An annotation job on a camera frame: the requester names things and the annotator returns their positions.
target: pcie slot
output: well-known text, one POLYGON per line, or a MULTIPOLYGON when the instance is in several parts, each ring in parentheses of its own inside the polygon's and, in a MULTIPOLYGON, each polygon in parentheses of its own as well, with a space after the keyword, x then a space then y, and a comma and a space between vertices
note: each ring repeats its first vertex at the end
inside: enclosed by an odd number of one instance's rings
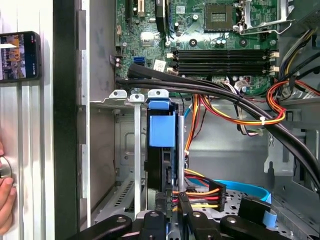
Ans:
POLYGON ((131 25, 132 19, 132 0, 125 0, 124 2, 125 21, 131 25))

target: expansion slot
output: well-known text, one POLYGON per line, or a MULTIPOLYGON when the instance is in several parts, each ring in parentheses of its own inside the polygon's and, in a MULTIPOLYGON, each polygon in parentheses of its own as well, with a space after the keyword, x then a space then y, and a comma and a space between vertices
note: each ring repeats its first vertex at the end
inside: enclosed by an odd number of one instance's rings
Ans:
POLYGON ((145 0, 138 0, 138 16, 145 16, 145 0))
POLYGON ((124 13, 125 13, 125 21, 131 26, 131 20, 132 20, 132 0, 125 0, 124 2, 124 13))

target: silver metal frame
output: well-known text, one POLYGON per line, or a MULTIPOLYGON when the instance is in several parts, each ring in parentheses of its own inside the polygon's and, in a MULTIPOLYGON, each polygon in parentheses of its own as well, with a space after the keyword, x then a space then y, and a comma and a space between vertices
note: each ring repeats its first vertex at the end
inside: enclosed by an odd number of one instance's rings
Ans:
POLYGON ((0 9, 2 33, 39 33, 43 66, 39 81, 0 85, 0 135, 17 188, 14 223, 2 238, 54 240, 53 1, 1 1, 0 9))
POLYGON ((134 215, 141 211, 141 105, 143 94, 132 94, 129 99, 134 105, 134 215))

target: ram slot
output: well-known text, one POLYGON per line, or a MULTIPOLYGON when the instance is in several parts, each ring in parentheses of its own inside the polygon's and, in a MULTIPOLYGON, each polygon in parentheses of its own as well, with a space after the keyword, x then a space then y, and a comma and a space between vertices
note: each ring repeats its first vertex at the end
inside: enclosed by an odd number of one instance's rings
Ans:
POLYGON ((222 70, 231 75, 261 76, 269 73, 269 65, 266 63, 179 63, 175 69, 179 75, 186 76, 208 76, 215 70, 222 70))
POLYGON ((173 55, 179 62, 259 62, 269 59, 266 50, 178 50, 173 55))

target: cable tie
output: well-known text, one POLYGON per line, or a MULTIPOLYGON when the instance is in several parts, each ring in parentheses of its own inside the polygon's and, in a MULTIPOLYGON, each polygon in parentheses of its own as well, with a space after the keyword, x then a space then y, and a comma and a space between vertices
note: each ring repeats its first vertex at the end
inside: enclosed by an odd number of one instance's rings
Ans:
POLYGON ((260 117, 261 125, 264 126, 266 124, 266 118, 264 116, 260 117))

